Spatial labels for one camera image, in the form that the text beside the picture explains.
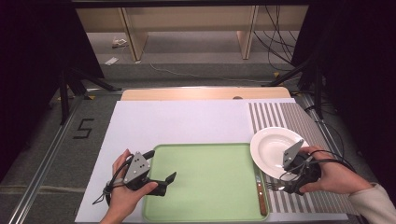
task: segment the gray sleeve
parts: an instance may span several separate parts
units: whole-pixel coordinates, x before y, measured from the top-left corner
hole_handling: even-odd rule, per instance
[[[374,184],[371,189],[365,189],[349,195],[354,208],[367,220],[374,223],[396,223],[396,209],[384,188]]]

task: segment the knife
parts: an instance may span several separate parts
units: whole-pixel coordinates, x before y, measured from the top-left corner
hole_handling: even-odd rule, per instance
[[[265,206],[264,191],[262,190],[262,171],[253,163],[254,176],[256,178],[257,196],[259,197],[260,213],[267,216],[267,208]]]

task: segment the knife handle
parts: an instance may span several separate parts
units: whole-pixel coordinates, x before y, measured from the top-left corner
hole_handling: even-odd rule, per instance
[[[260,205],[260,213],[262,216],[266,217],[267,216],[267,208],[265,206],[265,200],[264,200],[264,192],[262,190],[262,184],[257,183],[257,195],[259,196],[259,205]]]

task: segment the striped cloth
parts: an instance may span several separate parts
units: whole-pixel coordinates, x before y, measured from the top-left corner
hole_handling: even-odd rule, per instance
[[[282,127],[299,134],[309,146],[320,145],[329,150],[318,125],[295,103],[248,103],[253,132],[263,128]],[[266,182],[280,181],[263,174]],[[346,195],[326,191],[303,196],[266,189],[271,213],[347,213],[357,215]]]

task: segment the plate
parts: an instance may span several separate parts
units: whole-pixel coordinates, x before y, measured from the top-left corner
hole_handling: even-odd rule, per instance
[[[297,143],[302,137],[292,130],[280,127],[261,129],[253,135],[250,154],[256,165],[269,176],[279,179],[283,169],[283,152]],[[296,175],[285,174],[282,180],[292,180]]]

